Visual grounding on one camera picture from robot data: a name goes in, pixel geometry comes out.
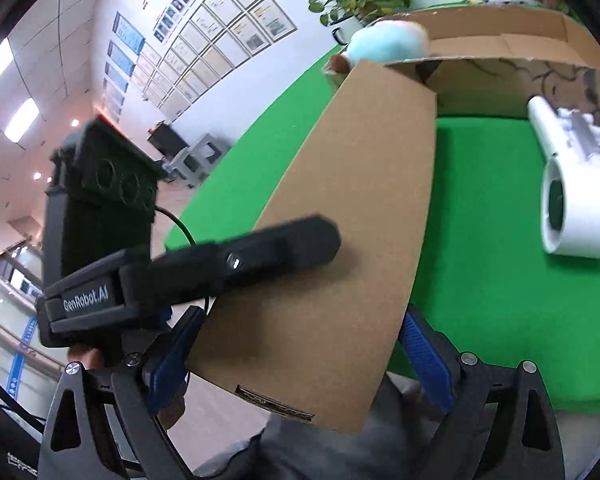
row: blue textured pad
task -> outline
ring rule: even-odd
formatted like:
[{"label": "blue textured pad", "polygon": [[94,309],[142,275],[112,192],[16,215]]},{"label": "blue textured pad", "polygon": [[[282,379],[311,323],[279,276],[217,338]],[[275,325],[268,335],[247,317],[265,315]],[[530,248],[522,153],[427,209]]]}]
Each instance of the blue textured pad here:
[{"label": "blue textured pad", "polygon": [[451,373],[408,310],[398,341],[407,353],[427,398],[443,412],[449,413],[456,402]]}]

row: silver screw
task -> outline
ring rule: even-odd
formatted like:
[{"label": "silver screw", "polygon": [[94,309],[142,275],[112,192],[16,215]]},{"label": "silver screw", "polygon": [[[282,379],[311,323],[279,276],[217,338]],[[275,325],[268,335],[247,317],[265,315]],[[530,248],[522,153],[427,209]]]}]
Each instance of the silver screw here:
[{"label": "silver screw", "polygon": [[240,267],[242,260],[236,254],[230,253],[226,259],[226,262],[229,264],[229,267],[235,270]]},{"label": "silver screw", "polygon": [[523,362],[522,367],[524,368],[525,372],[527,372],[529,374],[535,374],[538,371],[538,367],[536,366],[536,363],[533,361]]},{"label": "silver screw", "polygon": [[460,360],[468,365],[468,366],[474,366],[478,364],[478,358],[472,354],[471,352],[465,352],[460,356]]},{"label": "silver screw", "polygon": [[78,373],[79,370],[80,363],[78,361],[69,363],[67,366],[64,367],[64,371],[67,372],[69,375],[75,375]]},{"label": "silver screw", "polygon": [[142,361],[142,354],[140,352],[132,352],[125,357],[125,365],[127,366],[138,366]]}]

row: plush toy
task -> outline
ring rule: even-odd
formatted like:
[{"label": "plush toy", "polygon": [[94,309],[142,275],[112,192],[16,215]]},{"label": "plush toy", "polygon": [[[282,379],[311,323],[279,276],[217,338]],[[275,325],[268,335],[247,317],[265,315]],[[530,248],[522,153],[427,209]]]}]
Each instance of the plush toy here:
[{"label": "plush toy", "polygon": [[392,63],[425,57],[429,53],[427,30],[415,22],[382,20],[357,31],[340,54],[330,59],[330,68],[349,73],[361,59]]}]

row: green surface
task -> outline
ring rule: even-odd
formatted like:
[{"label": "green surface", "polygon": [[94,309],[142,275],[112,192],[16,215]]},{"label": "green surface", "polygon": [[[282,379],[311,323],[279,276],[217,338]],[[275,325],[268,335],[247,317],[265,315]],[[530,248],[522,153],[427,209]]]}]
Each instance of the green surface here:
[{"label": "green surface", "polygon": [[[182,215],[197,240],[250,231],[332,92],[320,67],[244,134]],[[438,120],[427,231],[411,301],[460,351],[538,363],[554,407],[600,411],[600,260],[548,256],[542,156],[527,121]],[[168,248],[186,245],[173,230]],[[400,351],[390,369],[408,370]]]}]

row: cardboard box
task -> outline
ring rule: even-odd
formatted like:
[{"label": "cardboard box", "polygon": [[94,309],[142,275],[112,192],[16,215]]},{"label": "cardboard box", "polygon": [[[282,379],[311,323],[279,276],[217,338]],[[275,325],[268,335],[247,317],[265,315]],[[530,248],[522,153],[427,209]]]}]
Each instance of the cardboard box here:
[{"label": "cardboard box", "polygon": [[319,212],[340,229],[336,259],[218,298],[187,362],[249,402],[345,432],[362,428],[410,298],[436,114],[526,117],[535,94],[600,108],[600,48],[561,13],[484,6],[400,19],[423,23],[440,55],[328,74],[339,90],[256,226]]},{"label": "cardboard box", "polygon": [[[600,46],[561,12],[524,6],[426,9],[382,20],[407,20],[429,31],[430,56],[390,67],[438,95],[441,116],[526,118],[543,95],[600,120]],[[325,74],[334,88],[346,75]]]}]

